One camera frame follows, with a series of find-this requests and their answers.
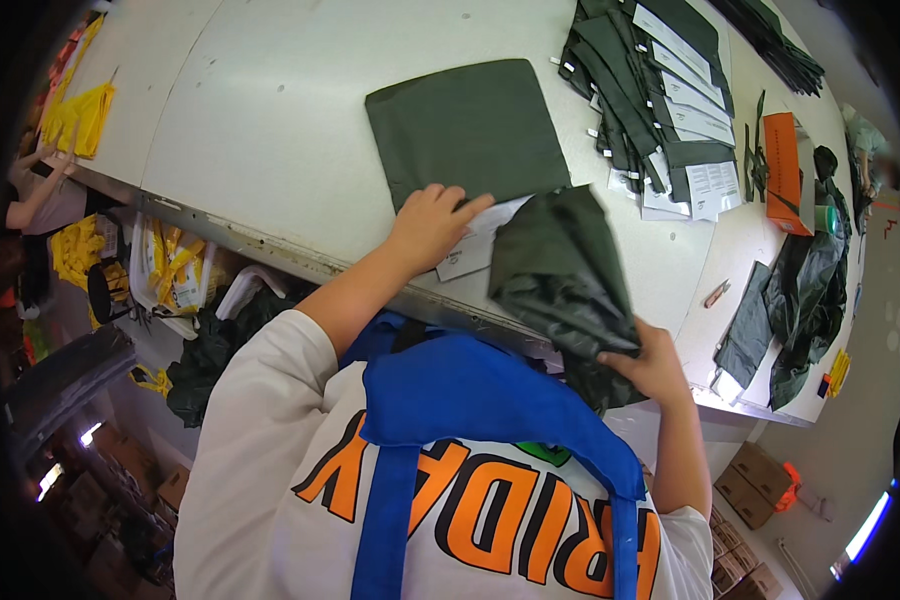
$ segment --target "worker in light green shirt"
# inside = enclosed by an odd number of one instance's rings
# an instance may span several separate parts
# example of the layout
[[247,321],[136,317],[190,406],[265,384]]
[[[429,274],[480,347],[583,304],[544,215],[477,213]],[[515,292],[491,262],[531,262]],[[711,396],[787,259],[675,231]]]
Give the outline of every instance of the worker in light green shirt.
[[881,186],[900,189],[900,161],[893,155],[890,142],[873,123],[845,103],[841,109],[846,133],[860,165],[860,190],[867,198],[876,198]]

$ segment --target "scissors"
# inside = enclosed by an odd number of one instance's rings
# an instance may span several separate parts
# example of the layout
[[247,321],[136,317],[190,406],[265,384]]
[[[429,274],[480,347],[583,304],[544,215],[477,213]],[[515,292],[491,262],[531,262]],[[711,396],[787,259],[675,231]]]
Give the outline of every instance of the scissors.
[[720,296],[729,289],[731,289],[731,281],[729,279],[724,279],[723,282],[717,286],[717,289],[715,289],[712,294],[709,294],[706,297],[706,300],[703,301],[703,308],[709,308],[710,306],[716,305],[717,301],[720,300]]

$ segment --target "table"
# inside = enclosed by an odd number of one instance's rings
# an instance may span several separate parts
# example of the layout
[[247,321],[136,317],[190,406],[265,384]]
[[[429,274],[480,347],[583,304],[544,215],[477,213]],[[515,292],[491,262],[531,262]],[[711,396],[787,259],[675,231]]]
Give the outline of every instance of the table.
[[[720,215],[716,225],[643,222],[635,202],[607,189],[608,164],[587,134],[599,115],[550,62],[561,54],[574,4],[121,3],[108,14],[71,90],[90,89],[120,67],[99,154],[82,163],[139,187],[147,212],[323,282],[379,244],[395,216],[364,97],[454,66],[526,58],[539,79],[573,184],[592,184],[606,209],[632,304],[648,322],[673,333],[697,401],[775,421],[814,421],[819,407],[804,402],[803,395],[794,410],[760,409],[756,386],[770,363],[744,395],[746,402],[731,405],[706,389],[715,342],[732,319],[753,260],[773,260],[783,234],[763,219],[759,203]],[[756,122],[763,87],[765,114],[793,110],[816,144],[843,154],[843,125],[828,89],[821,99],[792,95],[712,6],[704,0],[690,4],[720,34],[720,60],[737,111],[741,169],[743,123]],[[801,43],[792,29],[785,33]],[[840,164],[837,185],[847,193],[851,189],[846,164]],[[703,298],[727,277],[733,287],[704,311]],[[483,270],[441,283],[434,272],[425,273],[391,307],[546,354],[540,336],[487,299],[488,278]],[[853,272],[847,281],[855,287]],[[840,335],[846,341],[850,328],[844,329]],[[827,358],[821,363],[828,364]]]

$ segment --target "fluorescent light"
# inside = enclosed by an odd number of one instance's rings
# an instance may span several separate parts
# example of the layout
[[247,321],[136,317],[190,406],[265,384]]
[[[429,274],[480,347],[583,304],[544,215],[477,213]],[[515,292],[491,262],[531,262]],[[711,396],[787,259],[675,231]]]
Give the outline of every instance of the fluorescent light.
[[873,533],[876,528],[876,524],[880,521],[880,517],[883,516],[883,510],[886,508],[887,502],[889,501],[890,496],[884,491],[883,495],[880,496],[880,499],[877,501],[876,506],[873,507],[873,510],[866,518],[866,521],[864,521],[860,531],[853,535],[853,539],[846,545],[846,556],[850,557],[852,561],[857,560],[857,555],[860,554],[860,551],[870,538],[871,533]]
[[101,425],[102,425],[102,423],[97,423],[93,427],[90,427],[89,429],[87,429],[87,432],[84,433],[82,436],[80,436],[80,443],[83,444],[84,448],[87,448],[91,444],[93,444],[93,432],[100,429]]
[[47,496],[47,491],[54,485],[54,482],[57,481],[57,478],[60,477],[61,474],[63,474],[63,467],[60,466],[59,462],[54,464],[53,467],[47,471],[47,474],[40,480],[40,495],[36,497],[37,502]]

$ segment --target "blue apron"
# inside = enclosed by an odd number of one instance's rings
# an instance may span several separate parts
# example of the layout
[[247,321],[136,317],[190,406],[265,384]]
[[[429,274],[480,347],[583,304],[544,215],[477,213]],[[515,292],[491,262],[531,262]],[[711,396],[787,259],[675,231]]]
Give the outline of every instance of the blue apron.
[[380,453],[351,598],[400,598],[420,450],[461,438],[570,450],[609,494],[613,598],[636,600],[636,501],[645,498],[640,462],[573,390],[511,354],[456,333],[370,357],[363,387],[360,437]]

